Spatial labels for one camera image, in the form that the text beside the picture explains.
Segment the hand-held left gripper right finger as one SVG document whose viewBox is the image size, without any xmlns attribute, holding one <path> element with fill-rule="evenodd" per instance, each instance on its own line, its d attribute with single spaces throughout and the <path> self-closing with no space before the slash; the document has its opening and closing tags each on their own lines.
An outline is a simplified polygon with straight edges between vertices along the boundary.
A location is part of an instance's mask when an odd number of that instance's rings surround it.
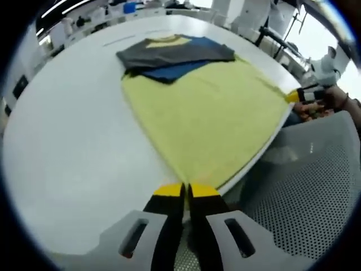
<svg viewBox="0 0 361 271">
<path fill-rule="evenodd" d="M 201 270 L 281 270 L 272 234 L 241 211 L 230 211 L 216 189 L 190 184 L 192 237 Z"/>
</svg>

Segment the person's right hand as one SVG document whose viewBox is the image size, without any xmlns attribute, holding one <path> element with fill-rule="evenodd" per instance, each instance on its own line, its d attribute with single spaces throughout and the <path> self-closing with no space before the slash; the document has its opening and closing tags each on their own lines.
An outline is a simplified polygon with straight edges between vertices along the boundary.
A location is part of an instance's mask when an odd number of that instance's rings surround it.
<svg viewBox="0 0 361 271">
<path fill-rule="evenodd" d="M 344 105 L 349 100 L 348 93 L 344 92 L 339 86 L 335 85 L 330 88 L 328 88 L 325 91 L 326 95 L 328 95 L 335 108 L 341 110 L 343 109 Z"/>
</svg>

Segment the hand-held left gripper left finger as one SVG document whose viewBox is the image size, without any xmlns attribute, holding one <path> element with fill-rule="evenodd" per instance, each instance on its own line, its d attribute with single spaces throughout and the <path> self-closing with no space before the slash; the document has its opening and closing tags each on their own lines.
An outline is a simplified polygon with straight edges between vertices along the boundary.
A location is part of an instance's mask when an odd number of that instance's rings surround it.
<svg viewBox="0 0 361 271">
<path fill-rule="evenodd" d="M 183 184 L 158 188 L 143 210 L 129 212 L 101 233 L 93 270 L 173 270 L 184 201 Z"/>
</svg>

